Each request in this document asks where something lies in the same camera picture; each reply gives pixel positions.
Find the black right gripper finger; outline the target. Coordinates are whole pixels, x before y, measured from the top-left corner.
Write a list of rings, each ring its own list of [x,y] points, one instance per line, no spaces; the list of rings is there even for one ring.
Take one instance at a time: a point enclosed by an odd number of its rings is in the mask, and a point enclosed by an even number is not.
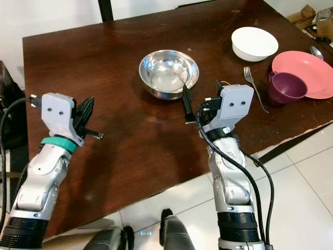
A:
[[[193,100],[192,91],[185,84],[183,86],[182,102],[183,102],[183,109],[185,112],[185,123],[186,124],[192,124],[192,123],[197,122],[195,114],[193,112],[193,108],[192,108],[192,100]]]

